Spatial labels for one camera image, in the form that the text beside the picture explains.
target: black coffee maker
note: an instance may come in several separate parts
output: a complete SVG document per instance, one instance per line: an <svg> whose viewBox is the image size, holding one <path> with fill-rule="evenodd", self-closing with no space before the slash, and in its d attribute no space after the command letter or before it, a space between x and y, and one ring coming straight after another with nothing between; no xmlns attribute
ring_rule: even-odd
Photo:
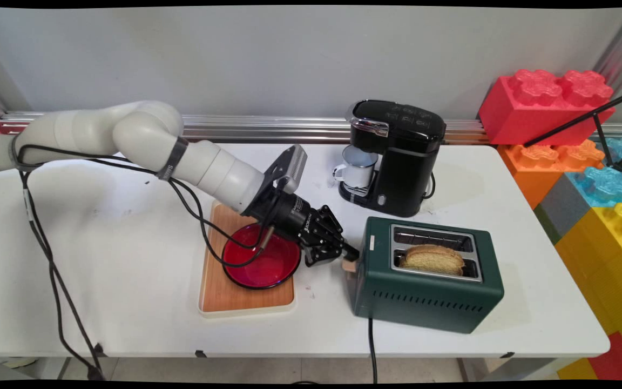
<svg viewBox="0 0 622 389"><path fill-rule="evenodd" d="M340 195L358 206L398 217L419 212L422 201L430 197L425 190L445 136L443 119L415 106L377 99L352 104L345 118L352 126L352 145L379 153L383 160L367 190L342 182Z"/></svg>

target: mug handle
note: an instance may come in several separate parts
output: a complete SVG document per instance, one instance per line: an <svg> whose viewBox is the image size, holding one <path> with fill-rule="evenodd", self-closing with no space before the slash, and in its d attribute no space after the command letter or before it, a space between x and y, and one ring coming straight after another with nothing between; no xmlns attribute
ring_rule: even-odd
<svg viewBox="0 0 622 389"><path fill-rule="evenodd" d="M335 180L345 180L345 177L343 177L341 174L345 170L345 167L347 167L347 165L345 165L344 163L335 166L335 168L333 169L333 177L335 177Z"/></svg>

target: white mug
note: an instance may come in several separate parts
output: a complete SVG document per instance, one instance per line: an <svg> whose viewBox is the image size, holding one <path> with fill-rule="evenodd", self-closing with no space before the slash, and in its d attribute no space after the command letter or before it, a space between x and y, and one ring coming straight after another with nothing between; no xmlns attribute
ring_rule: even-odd
<svg viewBox="0 0 622 389"><path fill-rule="evenodd" d="M371 184L373 166L378 162L376 153L363 152L349 145L342 151L345 163L335 166L333 177L351 187L367 187Z"/></svg>

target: toast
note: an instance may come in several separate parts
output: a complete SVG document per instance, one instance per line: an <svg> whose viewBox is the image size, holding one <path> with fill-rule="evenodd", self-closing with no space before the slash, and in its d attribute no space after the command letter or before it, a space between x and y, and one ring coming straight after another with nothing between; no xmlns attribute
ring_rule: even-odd
<svg viewBox="0 0 622 389"><path fill-rule="evenodd" d="M407 254L400 259L400 267L461 276L464 261L453 249L435 244L422 244L407 250Z"/></svg>

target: cutting board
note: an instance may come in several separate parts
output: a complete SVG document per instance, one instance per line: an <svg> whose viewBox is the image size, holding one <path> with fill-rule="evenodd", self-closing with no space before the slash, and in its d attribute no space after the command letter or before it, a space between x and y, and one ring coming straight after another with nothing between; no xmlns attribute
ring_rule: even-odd
<svg viewBox="0 0 622 389"><path fill-rule="evenodd" d="M210 221L223 231L234 234L241 227L256 222L244 217L220 202L213 202ZM210 229L208 239L217 254L222 254L227 238ZM252 313L281 312L294 305L294 276L281 285L267 290L249 290L233 283L222 269L222 264L205 249L205 261L200 283L198 308L206 317L239 316Z"/></svg>

